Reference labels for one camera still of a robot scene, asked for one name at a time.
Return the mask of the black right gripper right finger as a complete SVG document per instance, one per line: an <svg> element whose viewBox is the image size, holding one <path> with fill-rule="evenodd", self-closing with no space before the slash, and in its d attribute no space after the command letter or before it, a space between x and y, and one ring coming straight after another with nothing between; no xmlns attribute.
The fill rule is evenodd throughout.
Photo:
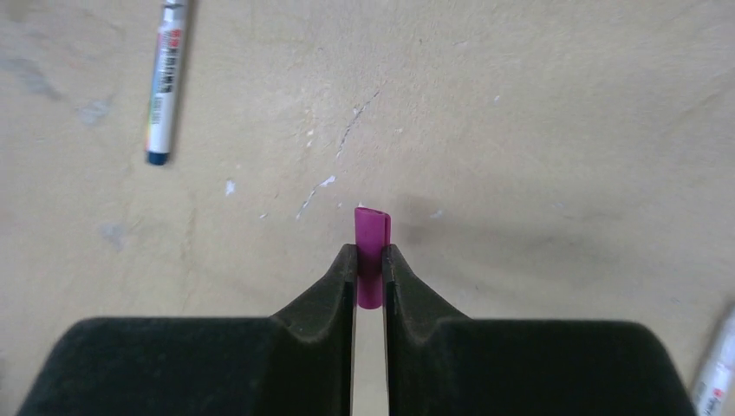
<svg viewBox="0 0 735 416"><path fill-rule="evenodd" d="M691 415L659 338L637 322L474 319L382 258L392 415Z"/></svg>

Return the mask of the magenta pen cap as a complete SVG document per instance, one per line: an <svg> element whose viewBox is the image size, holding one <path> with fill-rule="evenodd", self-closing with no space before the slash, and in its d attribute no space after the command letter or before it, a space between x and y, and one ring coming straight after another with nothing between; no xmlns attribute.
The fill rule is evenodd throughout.
<svg viewBox="0 0 735 416"><path fill-rule="evenodd" d="M357 302L363 309L377 309L383 304L382 251L390 245L391 217L367 207L354 209L355 245L357 248Z"/></svg>

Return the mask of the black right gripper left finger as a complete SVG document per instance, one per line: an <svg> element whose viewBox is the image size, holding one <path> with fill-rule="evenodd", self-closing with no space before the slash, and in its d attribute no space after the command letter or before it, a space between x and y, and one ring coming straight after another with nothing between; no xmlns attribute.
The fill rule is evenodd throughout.
<svg viewBox="0 0 735 416"><path fill-rule="evenodd" d="M273 315L95 317L54 345L21 415L349 415L357 253Z"/></svg>

